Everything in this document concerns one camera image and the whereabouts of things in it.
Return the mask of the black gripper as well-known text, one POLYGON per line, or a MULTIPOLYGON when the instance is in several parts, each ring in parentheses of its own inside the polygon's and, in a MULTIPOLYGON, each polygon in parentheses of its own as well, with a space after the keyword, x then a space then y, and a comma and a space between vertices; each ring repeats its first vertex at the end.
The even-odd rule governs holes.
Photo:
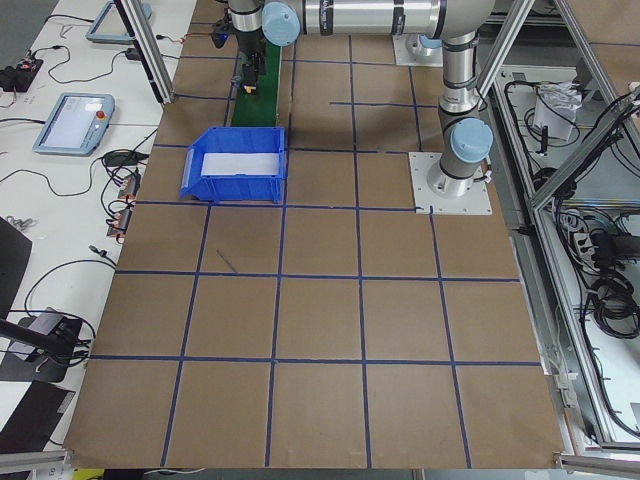
POLYGON ((242 66, 243 84, 257 84, 257 78, 265 74, 264 35, 261 30, 238 31, 236 33, 239 50, 245 56, 253 56, 253 63, 242 66))

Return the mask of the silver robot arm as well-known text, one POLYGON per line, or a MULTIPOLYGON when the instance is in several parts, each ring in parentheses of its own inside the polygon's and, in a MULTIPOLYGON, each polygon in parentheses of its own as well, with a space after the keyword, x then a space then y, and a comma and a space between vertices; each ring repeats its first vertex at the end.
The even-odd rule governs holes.
POLYGON ((447 181, 472 180, 491 148, 491 131, 471 123, 480 100, 476 90, 478 29, 492 13, 491 1, 228 1, 212 27, 215 47, 236 38, 244 57, 243 89, 254 94, 266 73, 266 46, 288 46, 301 35, 415 34, 442 44, 440 118, 458 118, 443 128, 445 152, 435 169, 447 181))

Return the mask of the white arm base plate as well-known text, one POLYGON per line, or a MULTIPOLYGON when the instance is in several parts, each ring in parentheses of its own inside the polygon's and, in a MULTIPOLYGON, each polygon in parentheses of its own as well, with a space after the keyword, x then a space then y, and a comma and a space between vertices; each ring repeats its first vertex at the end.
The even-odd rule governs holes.
POLYGON ((492 214, 491 203, 480 166, 466 180, 447 177, 441 170, 439 152, 410 152, 411 175, 415 210, 421 214, 475 215, 492 214))
POLYGON ((403 34, 393 37, 395 64, 399 66, 443 66, 441 40, 432 40, 425 35, 403 34))

